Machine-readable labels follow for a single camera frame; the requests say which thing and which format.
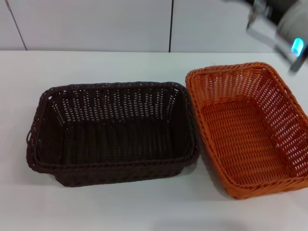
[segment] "woven basket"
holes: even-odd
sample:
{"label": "woven basket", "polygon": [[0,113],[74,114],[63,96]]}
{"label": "woven basket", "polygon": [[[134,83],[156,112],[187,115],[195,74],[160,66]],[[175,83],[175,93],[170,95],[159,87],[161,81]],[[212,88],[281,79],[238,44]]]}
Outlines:
{"label": "woven basket", "polygon": [[232,197],[308,186],[308,118],[271,66],[193,70],[186,86],[204,146]]}
{"label": "woven basket", "polygon": [[27,162],[70,187],[175,176],[198,158],[192,112],[177,83],[51,88],[27,137]]}

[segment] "rectangular basket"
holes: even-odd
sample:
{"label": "rectangular basket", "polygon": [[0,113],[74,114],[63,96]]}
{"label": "rectangular basket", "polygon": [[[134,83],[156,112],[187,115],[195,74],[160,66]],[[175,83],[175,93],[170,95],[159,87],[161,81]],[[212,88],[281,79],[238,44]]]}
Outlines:
{"label": "rectangular basket", "polygon": [[70,187],[171,177],[197,160],[196,135],[180,84],[62,86],[40,98],[27,162]]}
{"label": "rectangular basket", "polygon": [[271,66],[193,70],[186,86],[229,195],[245,199],[308,186],[308,118]]}

